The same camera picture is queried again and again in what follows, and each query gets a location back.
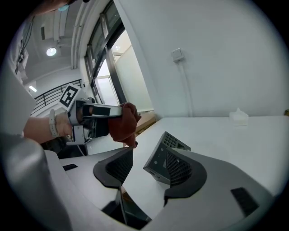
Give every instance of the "ceiling light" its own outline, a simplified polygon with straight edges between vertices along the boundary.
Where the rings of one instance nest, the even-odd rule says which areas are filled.
[[[37,90],[36,90],[34,87],[32,87],[32,86],[29,86],[29,88],[30,88],[31,90],[33,90],[34,92],[37,91]]]
[[[48,56],[54,56],[56,54],[56,49],[54,47],[51,47],[46,51],[46,54]]]

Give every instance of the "brown towel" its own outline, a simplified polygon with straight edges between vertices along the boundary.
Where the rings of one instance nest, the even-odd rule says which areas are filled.
[[[121,107],[122,117],[108,120],[109,133],[114,141],[136,148],[135,129],[141,116],[137,114],[136,107],[132,103],[123,103]]]

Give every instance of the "railing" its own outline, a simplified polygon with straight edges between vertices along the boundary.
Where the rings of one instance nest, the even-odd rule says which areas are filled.
[[[47,91],[47,92],[41,94],[40,96],[37,96],[35,98],[37,104],[36,104],[35,108],[33,109],[31,115],[33,115],[34,113],[36,113],[40,109],[44,108],[45,106],[52,104],[55,101],[58,101],[60,99],[60,96],[62,95],[63,91],[65,90],[67,85],[70,83],[81,88],[81,79],[78,79],[78,80],[75,80],[75,81],[72,81],[69,83],[65,83],[61,86],[58,86],[56,88],[51,89],[50,91]]]

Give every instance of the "white tissue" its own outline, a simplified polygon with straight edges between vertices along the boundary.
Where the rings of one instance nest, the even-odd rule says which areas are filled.
[[[230,112],[229,117],[233,126],[248,125],[249,116],[245,112],[241,111],[240,108],[237,108],[236,112]]]

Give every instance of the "black slot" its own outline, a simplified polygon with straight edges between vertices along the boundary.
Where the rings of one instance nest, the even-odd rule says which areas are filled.
[[[99,106],[94,106],[93,107],[93,115],[100,115],[100,116],[109,116],[110,114],[110,108],[109,107],[99,107]]]
[[[41,38],[42,38],[42,40],[45,40],[44,27],[41,27]]]
[[[77,166],[75,164],[64,165],[62,167],[64,168],[64,171],[68,171],[68,170],[77,168]]]
[[[232,189],[231,192],[246,217],[259,207],[245,188]]]
[[[182,146],[180,143],[177,144],[177,148],[181,150],[186,150],[186,148]]]

